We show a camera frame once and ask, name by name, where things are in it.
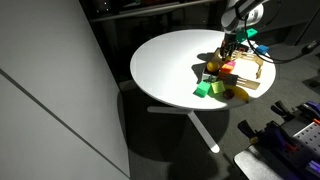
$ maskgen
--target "green block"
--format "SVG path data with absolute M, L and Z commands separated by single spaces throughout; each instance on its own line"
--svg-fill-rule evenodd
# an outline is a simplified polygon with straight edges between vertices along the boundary
M 217 82 L 211 83 L 211 86 L 212 86 L 214 94 L 225 91 L 224 84 L 222 81 L 217 81 Z
M 199 97 L 205 97 L 210 90 L 210 84 L 201 81 L 197 87 L 195 94 Z
M 253 28 L 250 28 L 247 30 L 247 34 L 248 34 L 248 38 L 252 38 L 253 36 L 255 36 L 256 34 L 258 34 L 258 31 L 256 31 L 255 29 Z M 245 41 L 247 38 L 246 38 L 246 34 L 244 32 L 244 30 L 239 30 L 237 31 L 237 34 L 236 34 L 236 40 L 239 42 L 239 43 L 242 43 L 243 41 Z

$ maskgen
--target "white panel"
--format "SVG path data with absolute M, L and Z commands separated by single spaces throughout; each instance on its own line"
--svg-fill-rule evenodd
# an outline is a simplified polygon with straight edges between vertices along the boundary
M 0 68 L 129 175 L 119 89 L 79 1 L 3 1 L 0 24 Z
M 128 179 L 1 75 L 0 92 L 0 179 Z

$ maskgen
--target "banana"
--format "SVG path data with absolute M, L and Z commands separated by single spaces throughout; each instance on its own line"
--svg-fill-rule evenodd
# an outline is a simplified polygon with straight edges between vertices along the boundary
M 225 85 L 225 89 L 231 89 L 234 92 L 235 96 L 237 96 L 240 99 L 244 100 L 246 103 L 249 103 L 250 96 L 247 93 L 247 91 L 245 91 L 241 87 Z

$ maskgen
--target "white table base foot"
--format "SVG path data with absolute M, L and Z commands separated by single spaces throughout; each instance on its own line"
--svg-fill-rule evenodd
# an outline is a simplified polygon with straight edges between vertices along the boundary
M 158 107 L 158 106 L 149 106 L 148 112 L 150 113 L 164 113 L 164 114 L 184 114 L 188 115 L 189 119 L 193 123 L 193 125 L 196 127 L 198 132 L 200 133 L 203 140 L 207 143 L 210 150 L 213 153 L 218 153 L 220 151 L 220 148 L 218 144 L 213 140 L 207 129 L 203 126 L 197 115 L 194 113 L 193 110 L 186 110 L 186 109 L 180 109 L 175 107 Z

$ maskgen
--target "round white table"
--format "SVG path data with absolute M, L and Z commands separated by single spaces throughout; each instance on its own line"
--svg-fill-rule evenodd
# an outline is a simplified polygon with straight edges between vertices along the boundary
M 131 74 L 138 87 L 150 97 L 172 106 L 149 107 L 148 111 L 187 114 L 213 152 L 219 152 L 219 147 L 193 111 L 223 110 L 245 104 L 238 98 L 200 98 L 194 94 L 199 73 L 207 63 L 201 57 L 215 52 L 223 38 L 224 32 L 212 30 L 182 30 L 163 34 L 140 46 L 130 63 Z M 265 62 L 260 78 L 254 79 L 260 83 L 258 89 L 243 88 L 250 96 L 249 101 L 263 95 L 271 87 L 275 75 L 274 64 Z

